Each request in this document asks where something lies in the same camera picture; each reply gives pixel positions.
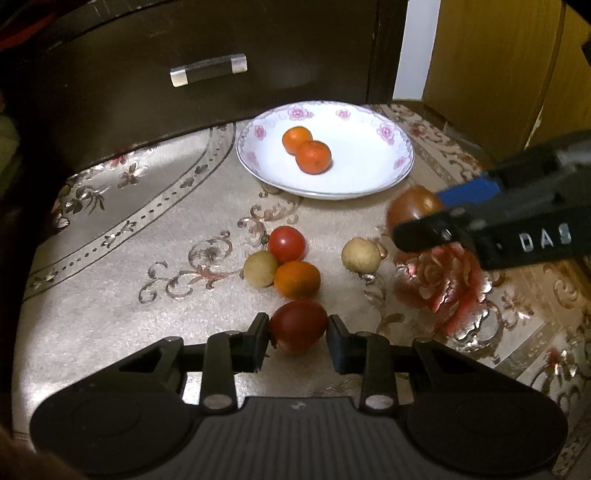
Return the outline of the wooden wardrobe door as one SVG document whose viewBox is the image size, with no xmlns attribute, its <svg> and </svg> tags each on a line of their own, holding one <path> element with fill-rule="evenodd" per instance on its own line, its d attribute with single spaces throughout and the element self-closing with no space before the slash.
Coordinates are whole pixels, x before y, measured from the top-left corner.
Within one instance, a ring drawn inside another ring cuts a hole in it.
<svg viewBox="0 0 591 480">
<path fill-rule="evenodd" d="M 590 127 L 590 4 L 444 1 L 423 101 L 480 160 Z"/>
</svg>

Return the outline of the floral embroidered tablecloth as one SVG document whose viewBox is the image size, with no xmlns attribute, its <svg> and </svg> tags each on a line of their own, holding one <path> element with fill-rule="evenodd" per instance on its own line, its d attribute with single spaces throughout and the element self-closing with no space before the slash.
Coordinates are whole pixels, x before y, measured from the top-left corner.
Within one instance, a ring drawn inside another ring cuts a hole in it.
<svg viewBox="0 0 591 480">
<path fill-rule="evenodd" d="M 385 231 L 391 189 L 315 201 L 259 183 L 235 154 L 240 124 L 139 150 L 69 178 L 53 215 L 57 232 L 35 254 L 21 307 L 13 376 L 14 436 L 49 395 L 163 337 L 200 343 L 242 330 L 283 298 L 242 278 L 249 254 L 280 226 L 308 242 L 318 301 L 352 331 L 394 344 L 429 335 L 433 317 L 397 295 Z M 342 248 L 360 237 L 382 261 L 349 271 Z M 559 403 L 570 434 L 554 474 L 590 475 L 590 282 L 560 262 L 507 270 L 476 291 L 480 309 L 449 344 Z"/>
</svg>

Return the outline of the white floral porcelain plate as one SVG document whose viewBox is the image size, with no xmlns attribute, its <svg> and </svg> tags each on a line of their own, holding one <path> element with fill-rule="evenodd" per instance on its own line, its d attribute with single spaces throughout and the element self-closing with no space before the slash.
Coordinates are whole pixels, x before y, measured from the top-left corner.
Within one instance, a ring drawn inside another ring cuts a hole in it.
<svg viewBox="0 0 591 480">
<path fill-rule="evenodd" d="M 235 150 L 260 181 L 327 200 L 385 191 L 410 173 L 415 159 L 410 138 L 394 121 L 335 101 L 267 110 L 243 128 Z"/>
</svg>

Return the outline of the large orange tangerine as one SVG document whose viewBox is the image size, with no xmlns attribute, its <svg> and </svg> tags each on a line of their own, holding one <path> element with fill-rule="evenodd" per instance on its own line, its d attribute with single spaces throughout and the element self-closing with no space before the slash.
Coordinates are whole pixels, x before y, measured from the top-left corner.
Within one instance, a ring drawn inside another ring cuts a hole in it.
<svg viewBox="0 0 591 480">
<path fill-rule="evenodd" d="M 322 174 L 332 166 L 332 152 L 325 143 L 311 140 L 297 149 L 295 162 L 304 173 Z"/>
</svg>

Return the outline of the large dark red tomato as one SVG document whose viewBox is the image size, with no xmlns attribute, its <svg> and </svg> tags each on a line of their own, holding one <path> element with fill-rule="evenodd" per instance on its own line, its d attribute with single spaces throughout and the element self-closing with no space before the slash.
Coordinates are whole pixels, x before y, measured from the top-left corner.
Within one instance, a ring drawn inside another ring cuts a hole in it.
<svg viewBox="0 0 591 480">
<path fill-rule="evenodd" d="M 414 186 L 390 203 L 386 212 L 386 225 L 389 232 L 394 227 L 432 215 L 444 209 L 441 199 L 423 186 Z"/>
</svg>

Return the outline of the small orange kumquat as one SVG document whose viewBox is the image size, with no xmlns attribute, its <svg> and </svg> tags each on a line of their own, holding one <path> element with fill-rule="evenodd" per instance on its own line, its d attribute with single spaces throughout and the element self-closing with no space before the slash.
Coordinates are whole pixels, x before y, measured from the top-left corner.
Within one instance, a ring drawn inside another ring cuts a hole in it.
<svg viewBox="0 0 591 480">
<path fill-rule="evenodd" d="M 307 128 L 304 128 L 303 126 L 294 126 L 284 132 L 281 142 L 287 153 L 294 155 L 297 153 L 297 149 L 300 148 L 301 145 L 311 140 L 312 135 Z"/>
<path fill-rule="evenodd" d="M 276 270 L 273 286 L 290 300 L 310 299 L 318 293 L 322 277 L 318 268 L 305 261 L 290 261 Z"/>
</svg>

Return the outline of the red oval cherry tomato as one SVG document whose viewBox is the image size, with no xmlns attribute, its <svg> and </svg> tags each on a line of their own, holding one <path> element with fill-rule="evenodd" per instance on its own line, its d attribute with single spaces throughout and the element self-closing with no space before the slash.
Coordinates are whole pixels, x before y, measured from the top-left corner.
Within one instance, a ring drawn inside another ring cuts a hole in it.
<svg viewBox="0 0 591 480">
<path fill-rule="evenodd" d="M 270 318 L 273 345 L 288 354 L 308 351 L 325 334 L 329 315 L 313 300 L 297 300 L 284 304 Z"/>
</svg>

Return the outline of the round red cherry tomato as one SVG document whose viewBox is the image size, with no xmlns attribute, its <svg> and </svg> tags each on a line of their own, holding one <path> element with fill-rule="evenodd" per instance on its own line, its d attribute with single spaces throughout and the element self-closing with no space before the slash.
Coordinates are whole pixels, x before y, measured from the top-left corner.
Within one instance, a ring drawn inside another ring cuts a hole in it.
<svg viewBox="0 0 591 480">
<path fill-rule="evenodd" d="M 273 230 L 267 242 L 267 250 L 281 265 L 304 258 L 307 242 L 300 231 L 290 226 L 280 226 Z"/>
</svg>

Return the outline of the beige longan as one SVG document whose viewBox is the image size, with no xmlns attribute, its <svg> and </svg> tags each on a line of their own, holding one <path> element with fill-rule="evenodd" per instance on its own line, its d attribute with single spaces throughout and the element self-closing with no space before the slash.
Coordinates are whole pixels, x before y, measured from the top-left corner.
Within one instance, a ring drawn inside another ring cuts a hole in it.
<svg viewBox="0 0 591 480">
<path fill-rule="evenodd" d="M 279 263 L 269 251 L 259 251 L 249 255 L 243 264 L 243 278 L 256 289 L 273 284 Z"/>
<path fill-rule="evenodd" d="M 349 271 L 373 274 L 380 267 L 382 256 L 378 246 L 360 237 L 349 240 L 342 248 L 342 265 Z"/>
</svg>

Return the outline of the dark wooden drawer cabinet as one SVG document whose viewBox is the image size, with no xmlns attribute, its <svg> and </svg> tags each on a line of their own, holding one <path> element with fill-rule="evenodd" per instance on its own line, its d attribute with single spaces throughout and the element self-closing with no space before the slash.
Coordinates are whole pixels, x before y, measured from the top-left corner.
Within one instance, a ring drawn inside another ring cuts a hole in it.
<svg viewBox="0 0 591 480">
<path fill-rule="evenodd" d="M 34 44 L 20 126 L 74 170 L 288 103 L 384 103 L 404 1 L 90 1 Z"/>
</svg>

